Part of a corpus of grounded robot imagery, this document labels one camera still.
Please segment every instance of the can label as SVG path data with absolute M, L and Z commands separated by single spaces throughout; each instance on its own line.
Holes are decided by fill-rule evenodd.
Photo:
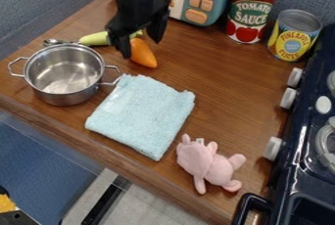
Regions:
M 228 16 L 225 32 L 233 40 L 255 43 L 262 39 L 272 4 L 259 0 L 235 1 Z
M 317 39 L 319 31 L 305 33 L 276 22 L 267 42 L 267 48 L 276 58 L 297 62 L 304 57 Z
M 230 19 L 246 26 L 264 26 L 272 5 L 260 1 L 235 2 L 230 11 Z

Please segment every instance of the can lid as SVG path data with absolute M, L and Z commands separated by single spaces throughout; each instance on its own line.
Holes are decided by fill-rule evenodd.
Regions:
M 321 21 L 313 14 L 302 10 L 284 10 L 279 14 L 279 22 L 298 31 L 315 32 L 322 29 Z

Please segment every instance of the toy stove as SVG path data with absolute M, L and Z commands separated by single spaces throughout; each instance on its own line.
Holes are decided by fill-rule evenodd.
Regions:
M 335 25 L 322 31 L 308 65 L 294 68 L 288 85 L 283 138 L 271 137 L 264 152 L 274 161 L 267 199 L 244 195 L 233 225 L 244 224 L 252 209 L 263 225 L 335 224 Z

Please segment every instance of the stainless steel pot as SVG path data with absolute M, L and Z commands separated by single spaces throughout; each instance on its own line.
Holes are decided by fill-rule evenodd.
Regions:
M 12 71 L 12 65 L 26 60 L 24 74 Z M 60 44 L 46 47 L 30 58 L 20 57 L 8 64 L 12 76 L 23 77 L 42 101 L 55 106 L 69 106 L 87 101 L 99 85 L 114 86 L 120 80 L 101 82 L 106 66 L 93 49 L 79 44 Z

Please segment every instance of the black robotic claw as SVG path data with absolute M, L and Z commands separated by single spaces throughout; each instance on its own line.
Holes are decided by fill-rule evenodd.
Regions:
M 110 44 L 130 58 L 129 35 L 145 27 L 159 43 L 167 28 L 169 3 L 170 0 L 117 0 L 118 12 L 106 25 Z

